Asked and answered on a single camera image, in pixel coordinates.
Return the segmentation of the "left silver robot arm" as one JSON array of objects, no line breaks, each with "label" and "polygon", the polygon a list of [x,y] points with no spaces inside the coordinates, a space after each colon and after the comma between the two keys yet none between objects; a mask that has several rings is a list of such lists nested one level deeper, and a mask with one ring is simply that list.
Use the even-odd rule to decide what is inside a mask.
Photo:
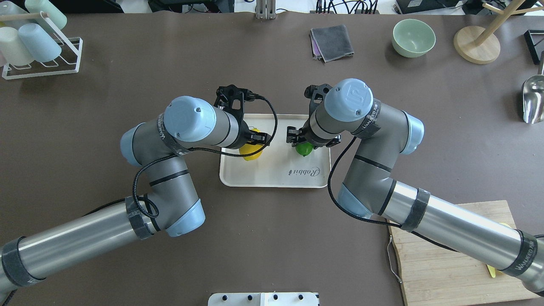
[{"label": "left silver robot arm", "polygon": [[1,298],[4,305],[21,287],[103,255],[160,231],[171,237],[187,234],[205,221],[184,155],[194,151],[220,154],[216,146],[239,149],[256,145],[245,157],[269,146],[272,134],[251,130],[244,121],[244,103],[266,98],[234,85],[216,90],[212,105],[204,99],[173,99],[157,119],[128,130],[121,153],[139,167],[131,194],[76,220],[1,247]]}]

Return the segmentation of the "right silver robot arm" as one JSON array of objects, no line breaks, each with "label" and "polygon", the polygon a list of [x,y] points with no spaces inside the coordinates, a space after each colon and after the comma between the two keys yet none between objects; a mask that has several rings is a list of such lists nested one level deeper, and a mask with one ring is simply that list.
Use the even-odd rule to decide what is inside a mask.
[{"label": "right silver robot arm", "polygon": [[543,295],[542,239],[392,178],[398,156],[414,152],[422,142],[423,122],[382,103],[356,78],[336,86],[311,85],[304,95],[310,99],[309,118],[300,129],[288,128],[287,143],[332,147],[345,131],[360,139],[337,196],[338,208],[362,221],[383,216],[394,227],[493,266]]}]

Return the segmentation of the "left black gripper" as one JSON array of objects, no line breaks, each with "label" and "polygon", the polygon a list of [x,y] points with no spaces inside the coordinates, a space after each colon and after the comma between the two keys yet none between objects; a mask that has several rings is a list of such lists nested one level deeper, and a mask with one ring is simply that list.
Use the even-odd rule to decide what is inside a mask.
[{"label": "left black gripper", "polygon": [[235,85],[220,86],[216,90],[214,107],[221,108],[231,114],[237,122],[237,141],[249,141],[249,145],[255,148],[267,147],[272,139],[270,134],[251,131],[243,121],[244,102],[253,102],[260,95],[249,89],[238,88]]}]

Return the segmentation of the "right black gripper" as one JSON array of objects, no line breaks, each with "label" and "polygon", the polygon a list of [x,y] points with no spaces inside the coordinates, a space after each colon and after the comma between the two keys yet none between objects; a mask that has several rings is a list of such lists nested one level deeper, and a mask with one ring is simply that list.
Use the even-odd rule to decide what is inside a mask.
[{"label": "right black gripper", "polygon": [[318,106],[324,101],[327,93],[332,89],[328,84],[310,85],[305,89],[305,98],[310,99],[309,102],[309,118],[302,128],[287,126],[286,142],[296,147],[304,143],[310,143],[313,147],[333,147],[341,142],[340,134],[330,134],[319,136],[318,131],[322,130],[317,124],[315,111]]}]

